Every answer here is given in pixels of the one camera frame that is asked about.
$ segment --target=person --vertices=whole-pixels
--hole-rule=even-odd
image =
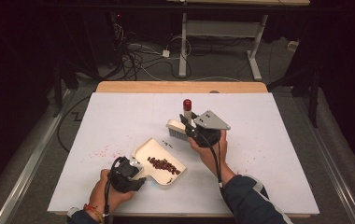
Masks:
[[[202,163],[217,176],[217,167],[210,148],[199,147],[192,138],[189,138],[189,143],[192,149],[199,154]],[[239,224],[292,223],[283,212],[268,200],[266,190],[260,181],[249,175],[237,175],[230,169],[226,162],[227,147],[227,132],[221,130],[220,141],[213,148],[216,155],[220,156],[218,160],[220,160],[221,182],[224,188],[223,197],[234,214],[235,222]],[[90,206],[90,209],[79,210],[70,215],[71,220],[68,221],[68,224],[101,223],[108,173],[108,170],[101,171],[100,180],[93,188],[89,205],[87,205],[87,208]],[[110,188],[109,195],[108,203],[110,204],[109,212],[111,214],[121,203],[129,201],[134,193],[131,191],[120,193]]]

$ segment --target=desk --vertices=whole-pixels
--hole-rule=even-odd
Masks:
[[[282,5],[285,7],[308,6],[309,0],[186,0],[188,3],[217,3],[233,5]],[[268,15],[262,15],[260,22],[237,22],[237,21],[189,21],[187,13],[183,13],[182,31],[181,31],[181,52],[179,62],[180,77],[186,76],[187,53],[186,42],[187,35],[213,35],[213,36],[232,36],[232,37],[254,37],[253,47],[247,51],[248,63],[250,65],[253,77],[256,81],[262,80],[259,66],[256,62],[256,52],[262,40],[265,23]]]
[[[236,82],[100,83],[48,211],[81,207],[101,169],[109,169],[117,157],[129,156],[153,137],[160,145],[165,141],[173,146],[165,150],[187,169],[169,186],[148,178],[116,216],[230,217],[215,176],[187,142],[169,136],[165,127],[169,119],[178,119],[186,98],[192,99],[195,113],[212,109],[232,126],[227,162],[236,173],[261,179],[271,201],[288,216],[319,213],[272,94],[262,83]]]

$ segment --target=blue jacket sleeve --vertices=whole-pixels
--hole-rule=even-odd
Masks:
[[[224,197],[234,213],[236,223],[292,223],[268,200],[263,184],[253,177],[242,175],[233,177],[224,188]]]
[[[98,222],[93,220],[84,210],[80,210],[69,218],[67,224],[98,224]]]

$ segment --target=gray carpet floor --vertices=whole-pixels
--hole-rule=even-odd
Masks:
[[[192,74],[188,80],[211,81],[254,81],[251,76],[248,60],[242,49],[250,49],[251,41],[244,39],[236,46],[230,42],[215,45],[211,52],[209,46],[204,43],[196,43],[197,49],[192,49],[189,63]],[[161,52],[163,48],[151,43],[137,43],[148,46],[149,51]],[[268,84],[283,77],[293,55],[286,50],[288,41],[281,39],[274,43],[262,43],[257,54],[257,63],[263,76],[263,82]],[[143,59],[151,60],[157,56],[141,53]],[[178,80],[171,76],[171,66],[174,74],[178,73],[178,61],[163,60],[169,63],[143,63],[143,68],[137,76],[137,80]],[[107,64],[100,64],[101,74],[109,71]],[[122,77],[117,74],[113,79]],[[65,101],[64,107],[71,108],[76,102],[88,96],[96,88],[96,82],[79,75],[79,88],[72,91],[72,99]],[[327,168],[321,154],[320,141],[314,136],[314,128],[308,123],[301,105],[306,105],[306,98],[293,98],[290,88],[280,87],[273,90],[280,115],[283,118],[288,134],[291,138],[297,156],[303,166],[305,175],[314,193],[319,206],[320,214],[309,218],[293,218],[294,223],[355,223],[347,212],[349,209],[342,203],[336,184],[331,178],[331,172]],[[50,126],[51,114],[54,109],[50,97],[50,108],[43,118],[37,123],[21,148],[11,159],[7,169],[0,176],[0,210],[3,207],[14,184],[17,182],[23,167],[29,160],[33,148],[38,145],[44,136],[45,130]],[[72,112],[78,112],[82,118],[88,101],[76,106]],[[346,181],[349,192],[355,198],[355,157],[350,151],[344,136],[339,132],[333,115],[328,110],[327,101],[319,93],[318,124],[316,133],[323,139],[324,145],[330,149],[330,155],[339,168],[340,175]],[[75,121],[74,114],[68,114],[61,125],[59,134],[63,144],[70,148],[79,129],[80,122]],[[45,147],[45,153],[35,170],[35,175],[30,185],[25,189],[23,197],[18,201],[15,213],[9,218],[10,223],[64,223],[65,217],[50,214],[47,208],[50,198],[56,187],[64,162],[68,153],[61,147],[55,132]],[[161,218],[161,217],[116,217],[114,223],[234,223],[232,218]]]

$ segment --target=floor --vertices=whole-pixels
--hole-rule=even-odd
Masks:
[[[190,66],[188,77],[184,80],[254,81],[245,55],[252,40],[192,38],[191,41],[192,52],[188,57]],[[289,41],[282,38],[273,43],[262,42],[260,45],[256,60],[263,83],[269,84],[284,76],[293,56],[293,52],[287,50],[288,44]],[[178,60],[158,59],[165,46],[137,40],[129,49],[133,58],[124,59],[124,70],[110,80],[181,80],[177,77]],[[172,44],[169,49],[170,58],[179,56],[178,49]],[[132,61],[140,62],[136,71],[132,67]],[[102,76],[112,70],[113,67],[109,64],[99,64]],[[84,98],[95,90],[97,84],[83,74],[78,74],[78,81],[77,90],[64,92],[62,115],[66,116],[52,117],[55,103],[53,94],[50,93],[50,108],[0,176],[0,223],[65,222],[64,216],[48,213],[47,207],[68,155],[64,147],[68,150],[72,146],[79,128],[79,118],[82,118],[87,105]],[[355,223],[355,158],[339,132],[321,91],[317,114],[318,129],[314,129],[307,119],[305,97],[293,98],[289,87],[275,88],[272,93],[320,210],[317,216],[293,218],[293,222]],[[78,112],[78,119],[75,119],[72,112]],[[231,218],[182,217],[116,217],[114,221],[234,223]]]

